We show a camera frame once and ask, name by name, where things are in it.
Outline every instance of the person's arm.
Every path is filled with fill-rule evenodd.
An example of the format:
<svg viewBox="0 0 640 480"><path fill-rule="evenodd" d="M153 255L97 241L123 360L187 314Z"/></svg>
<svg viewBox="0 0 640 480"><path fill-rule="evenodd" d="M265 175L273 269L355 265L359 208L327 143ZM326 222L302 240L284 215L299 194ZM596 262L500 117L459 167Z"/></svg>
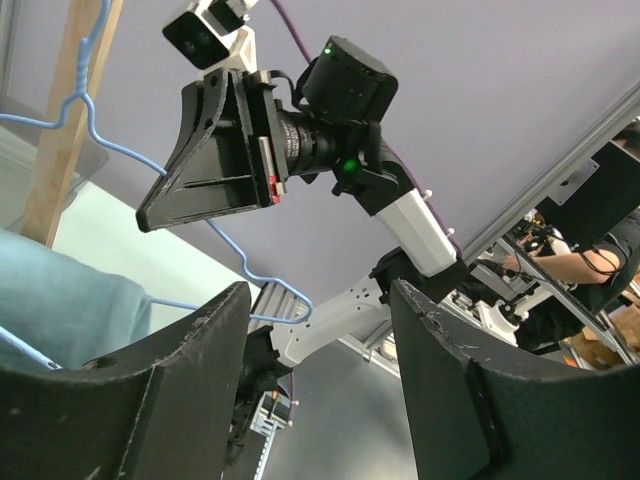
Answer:
<svg viewBox="0 0 640 480"><path fill-rule="evenodd" d="M591 268L578 253L537 257L534 261L554 279L575 284L605 283L620 268L620 259L608 250L589 250L584 252L584 256L595 268ZM513 257L509 257L503 266L508 270L518 270L518 262Z"/></svg>

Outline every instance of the gray wall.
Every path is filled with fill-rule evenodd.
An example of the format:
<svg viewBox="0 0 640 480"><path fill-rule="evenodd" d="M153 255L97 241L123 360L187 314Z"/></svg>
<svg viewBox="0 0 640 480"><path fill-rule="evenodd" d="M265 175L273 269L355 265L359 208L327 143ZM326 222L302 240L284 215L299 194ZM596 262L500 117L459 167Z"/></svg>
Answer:
<svg viewBox="0 0 640 480"><path fill-rule="evenodd" d="M10 94L43 111L68 2L20 3ZM196 74L160 32L185 3L126 2L97 102L103 136L160 163L178 132L180 89ZM347 36L398 75L386 137L435 192L463 245L640 79L637 0L285 3L312 51L330 34ZM302 58L267 0L251 25L260 66L299 75ZM113 154L97 181L137 205L153 179ZM328 175L310 187L290 183L282 205L221 223L256 271L278 274L320 302L366 274L393 243L354 202L330 195ZM205 225L176 232L238 266Z"/></svg>

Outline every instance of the gray floor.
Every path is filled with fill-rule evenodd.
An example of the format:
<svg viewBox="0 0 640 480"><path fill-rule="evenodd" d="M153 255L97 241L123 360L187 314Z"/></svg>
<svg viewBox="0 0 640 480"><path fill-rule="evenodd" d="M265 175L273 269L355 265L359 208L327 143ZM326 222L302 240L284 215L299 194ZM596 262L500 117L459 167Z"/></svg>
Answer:
<svg viewBox="0 0 640 480"><path fill-rule="evenodd" d="M418 478L399 379L334 343L296 369L296 390L265 480Z"/></svg>

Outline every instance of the brown object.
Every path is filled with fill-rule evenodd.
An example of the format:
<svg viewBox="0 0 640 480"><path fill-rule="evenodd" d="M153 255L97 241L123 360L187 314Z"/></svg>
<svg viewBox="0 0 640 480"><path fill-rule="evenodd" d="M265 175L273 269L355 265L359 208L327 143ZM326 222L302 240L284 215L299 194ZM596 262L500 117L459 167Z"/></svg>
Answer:
<svg viewBox="0 0 640 480"><path fill-rule="evenodd" d="M615 315L611 321L627 346L639 352L640 309L631 305ZM582 359L597 370L607 370L624 364L620 356L602 344L597 335L587 327L571 338L571 346Z"/></svg>
<svg viewBox="0 0 640 480"><path fill-rule="evenodd" d="M71 0L55 77L49 92L45 115L47 121L58 120L63 100L75 89L78 45L81 38L89 35L98 18L101 3L96 0ZM111 2L107 22L93 48L88 82L91 97L95 97L100 86L123 3L124 0ZM42 131L20 232L25 237L48 247L53 244L86 134L87 109L81 100L71 105L65 126L58 130Z"/></svg>

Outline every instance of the metal plate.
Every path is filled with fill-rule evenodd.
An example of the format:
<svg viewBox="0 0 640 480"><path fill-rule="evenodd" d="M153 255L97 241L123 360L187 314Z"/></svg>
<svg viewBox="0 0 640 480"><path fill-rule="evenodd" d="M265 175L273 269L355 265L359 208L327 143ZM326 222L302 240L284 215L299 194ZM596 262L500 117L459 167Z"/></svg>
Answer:
<svg viewBox="0 0 640 480"><path fill-rule="evenodd" d="M549 198L557 205L564 205L564 203L571 198L571 195L573 195L598 168L600 168L600 165L590 158L587 163L558 185L558 188L549 194Z"/></svg>

